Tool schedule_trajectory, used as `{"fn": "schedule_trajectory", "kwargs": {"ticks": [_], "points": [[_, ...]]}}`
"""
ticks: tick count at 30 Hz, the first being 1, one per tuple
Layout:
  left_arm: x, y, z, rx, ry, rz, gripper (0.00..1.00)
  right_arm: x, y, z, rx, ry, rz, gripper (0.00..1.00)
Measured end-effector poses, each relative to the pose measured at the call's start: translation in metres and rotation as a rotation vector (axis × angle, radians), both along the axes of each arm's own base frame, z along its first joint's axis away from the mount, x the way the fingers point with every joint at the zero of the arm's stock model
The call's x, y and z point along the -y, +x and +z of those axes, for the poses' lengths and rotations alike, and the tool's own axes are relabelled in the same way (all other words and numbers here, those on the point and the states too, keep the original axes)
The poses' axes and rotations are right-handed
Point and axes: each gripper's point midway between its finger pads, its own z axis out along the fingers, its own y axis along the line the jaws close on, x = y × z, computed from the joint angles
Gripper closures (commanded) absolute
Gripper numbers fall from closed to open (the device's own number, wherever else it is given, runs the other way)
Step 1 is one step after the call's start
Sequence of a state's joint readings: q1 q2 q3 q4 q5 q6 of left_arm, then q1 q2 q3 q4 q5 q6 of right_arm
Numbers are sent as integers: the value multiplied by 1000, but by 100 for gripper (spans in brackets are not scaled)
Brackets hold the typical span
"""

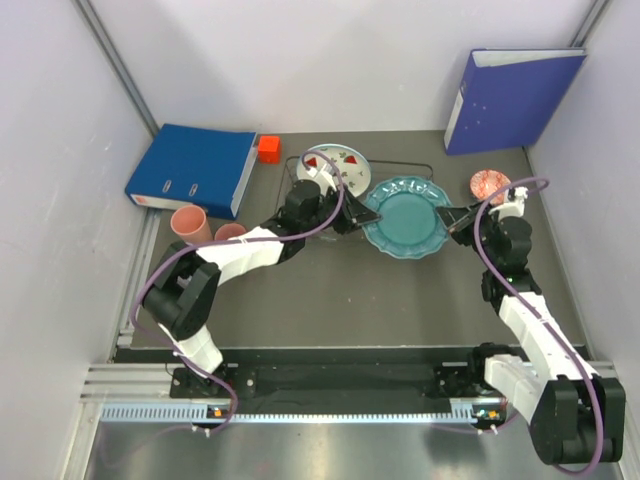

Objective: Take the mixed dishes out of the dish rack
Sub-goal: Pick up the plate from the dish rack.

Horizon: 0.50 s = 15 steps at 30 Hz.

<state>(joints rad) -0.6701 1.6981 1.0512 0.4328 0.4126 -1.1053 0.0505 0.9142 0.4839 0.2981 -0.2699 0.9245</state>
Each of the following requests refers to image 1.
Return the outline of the blue and orange patterned bowl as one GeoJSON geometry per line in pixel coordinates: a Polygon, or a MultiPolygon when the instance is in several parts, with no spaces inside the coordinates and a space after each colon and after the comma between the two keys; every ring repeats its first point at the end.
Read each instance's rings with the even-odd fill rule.
{"type": "Polygon", "coordinates": [[[498,189],[510,183],[511,180],[506,174],[493,169],[484,169],[472,175],[469,187],[477,201],[484,201],[498,189]]]}

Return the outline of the teal scalloped plate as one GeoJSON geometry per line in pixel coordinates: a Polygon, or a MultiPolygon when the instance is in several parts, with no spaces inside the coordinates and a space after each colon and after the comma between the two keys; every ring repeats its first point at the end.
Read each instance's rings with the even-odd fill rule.
{"type": "Polygon", "coordinates": [[[362,228],[380,252],[417,260],[438,252],[449,234],[436,209],[452,205],[446,192],[419,176],[399,176],[377,184],[364,204],[380,216],[362,228]]]}

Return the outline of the pink patterned mug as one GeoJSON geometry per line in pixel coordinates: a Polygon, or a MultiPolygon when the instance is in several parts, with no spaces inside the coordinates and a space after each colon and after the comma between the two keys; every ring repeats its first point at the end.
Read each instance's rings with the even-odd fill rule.
{"type": "Polygon", "coordinates": [[[226,241],[244,235],[247,229],[239,223],[221,225],[214,233],[215,241],[226,241]]]}

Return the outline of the pink plastic cup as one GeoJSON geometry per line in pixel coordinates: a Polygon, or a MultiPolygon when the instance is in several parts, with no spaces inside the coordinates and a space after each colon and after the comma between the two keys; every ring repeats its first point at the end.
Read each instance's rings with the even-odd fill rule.
{"type": "Polygon", "coordinates": [[[197,205],[187,205],[176,210],[170,219],[173,232],[185,243],[201,244],[213,240],[208,217],[197,205]]]}

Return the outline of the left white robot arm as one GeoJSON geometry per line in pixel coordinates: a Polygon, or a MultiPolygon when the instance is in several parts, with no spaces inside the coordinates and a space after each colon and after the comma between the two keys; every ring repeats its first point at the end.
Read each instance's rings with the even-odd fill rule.
{"type": "Polygon", "coordinates": [[[198,247],[172,244],[145,287],[140,307],[193,371],[194,387],[205,396],[216,396],[226,387],[227,374],[206,323],[218,287],[291,259],[307,237],[327,228],[346,235],[380,219],[345,186],[323,194],[315,182],[299,180],[276,214],[248,233],[198,247]]]}

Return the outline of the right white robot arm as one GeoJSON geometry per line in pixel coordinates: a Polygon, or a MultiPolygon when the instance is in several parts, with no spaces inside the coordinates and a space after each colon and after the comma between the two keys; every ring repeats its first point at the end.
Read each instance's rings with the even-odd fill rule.
{"type": "Polygon", "coordinates": [[[501,393],[524,418],[534,450],[547,465],[591,465],[621,459],[626,395],[598,373],[561,332],[528,268],[532,228],[520,213],[480,205],[438,207],[447,233],[485,263],[481,290],[526,356],[505,345],[473,349],[466,380],[476,394],[501,393]]]}

